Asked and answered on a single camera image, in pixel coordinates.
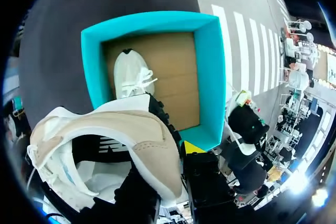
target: sneaker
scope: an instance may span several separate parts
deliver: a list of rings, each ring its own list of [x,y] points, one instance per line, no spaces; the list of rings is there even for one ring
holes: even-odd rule
[[[148,69],[144,59],[133,49],[125,49],[114,64],[114,86],[117,99],[133,95],[154,94],[153,71]]]
[[[124,145],[140,175],[161,196],[163,204],[174,205],[182,193],[179,153],[168,128],[148,112],[149,100],[149,94],[115,100],[85,115],[62,107],[51,111],[34,128],[27,148],[42,181],[53,188],[53,183],[60,180],[73,190],[99,197],[99,192],[90,190],[79,175],[71,141],[83,135],[104,136]],[[115,144],[107,141],[104,139],[103,144]]]

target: table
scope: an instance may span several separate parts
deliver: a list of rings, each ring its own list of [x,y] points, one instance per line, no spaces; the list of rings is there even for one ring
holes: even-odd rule
[[[197,0],[37,0],[20,47],[20,92],[32,128],[57,106],[92,111],[80,33],[102,21],[140,12],[199,12]]]

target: beige sneaker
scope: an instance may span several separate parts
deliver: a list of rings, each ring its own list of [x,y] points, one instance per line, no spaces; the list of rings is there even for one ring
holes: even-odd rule
[[[33,130],[27,148],[42,181],[52,185],[57,178],[89,196],[72,156],[71,140],[82,135],[100,135],[125,145],[140,175],[161,196],[163,205],[171,206],[182,193],[179,153],[168,128],[155,115],[144,110],[124,110],[141,106],[139,95],[111,101],[85,115],[73,114],[58,107],[41,120]]]

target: white chair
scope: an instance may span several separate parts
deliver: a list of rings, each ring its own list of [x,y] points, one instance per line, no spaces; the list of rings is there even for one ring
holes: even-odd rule
[[[310,30],[312,28],[311,23],[308,20],[305,21],[301,21],[300,19],[297,21],[288,21],[287,22],[287,26],[289,27],[289,29],[293,30],[293,29],[297,29],[295,28],[291,28],[291,26],[297,26],[299,25],[299,27],[304,28],[305,30]]]
[[[292,35],[300,35],[300,36],[305,36],[307,38],[307,41],[309,42],[314,42],[314,35],[312,33],[307,33],[307,34],[297,34],[297,33],[290,33]]]

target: white shoelace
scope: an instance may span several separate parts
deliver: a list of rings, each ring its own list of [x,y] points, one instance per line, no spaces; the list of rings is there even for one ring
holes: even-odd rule
[[[155,78],[152,81],[148,81],[152,76],[152,70],[142,67],[137,75],[137,80],[135,82],[124,82],[121,85],[121,91],[125,93],[125,95],[123,95],[123,98],[131,96],[132,92],[135,92],[138,89],[140,89],[143,93],[146,93],[145,88],[157,80],[157,78]]]
[[[46,167],[38,168],[36,166],[36,158],[35,158],[35,152],[38,150],[37,145],[30,144],[27,146],[27,154],[31,160],[32,165],[34,168],[38,171],[39,174],[42,173],[43,177],[45,178],[46,182],[50,185],[52,185],[55,180],[57,179],[58,175],[53,174],[50,172]]]

